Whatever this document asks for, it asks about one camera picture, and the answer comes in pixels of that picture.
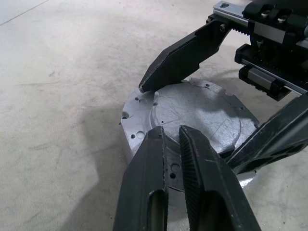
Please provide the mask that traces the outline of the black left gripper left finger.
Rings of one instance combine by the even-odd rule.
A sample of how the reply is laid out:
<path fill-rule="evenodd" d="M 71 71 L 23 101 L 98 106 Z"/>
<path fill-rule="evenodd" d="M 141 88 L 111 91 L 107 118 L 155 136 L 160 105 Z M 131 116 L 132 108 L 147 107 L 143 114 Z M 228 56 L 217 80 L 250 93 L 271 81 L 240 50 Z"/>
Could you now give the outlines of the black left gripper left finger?
<path fill-rule="evenodd" d="M 165 231 L 168 163 L 164 129 L 148 131 L 122 179 L 113 230 Z"/>

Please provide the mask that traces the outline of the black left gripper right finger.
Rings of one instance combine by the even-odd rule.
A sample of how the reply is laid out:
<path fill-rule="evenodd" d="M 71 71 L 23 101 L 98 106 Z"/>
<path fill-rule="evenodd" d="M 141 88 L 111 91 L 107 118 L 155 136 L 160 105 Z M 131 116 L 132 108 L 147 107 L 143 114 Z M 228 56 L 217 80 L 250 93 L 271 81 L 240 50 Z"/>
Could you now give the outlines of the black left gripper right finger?
<path fill-rule="evenodd" d="M 179 138 L 190 230 L 260 230 L 237 177 L 207 137 L 194 128 L 181 126 Z"/>

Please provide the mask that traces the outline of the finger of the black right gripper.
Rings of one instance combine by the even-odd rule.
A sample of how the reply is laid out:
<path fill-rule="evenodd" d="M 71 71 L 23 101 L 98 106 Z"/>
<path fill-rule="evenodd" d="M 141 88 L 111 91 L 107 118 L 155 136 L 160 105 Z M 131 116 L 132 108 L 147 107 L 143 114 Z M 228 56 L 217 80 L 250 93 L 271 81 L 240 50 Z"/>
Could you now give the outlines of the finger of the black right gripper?
<path fill-rule="evenodd" d="M 145 72 L 139 83 L 140 92 L 156 91 L 184 80 L 218 52 L 230 30 L 231 23 L 212 20 L 164 49 Z"/>
<path fill-rule="evenodd" d="M 235 174 L 241 174 L 294 155 L 307 145 L 308 94 L 305 93 L 263 123 L 227 163 Z"/>

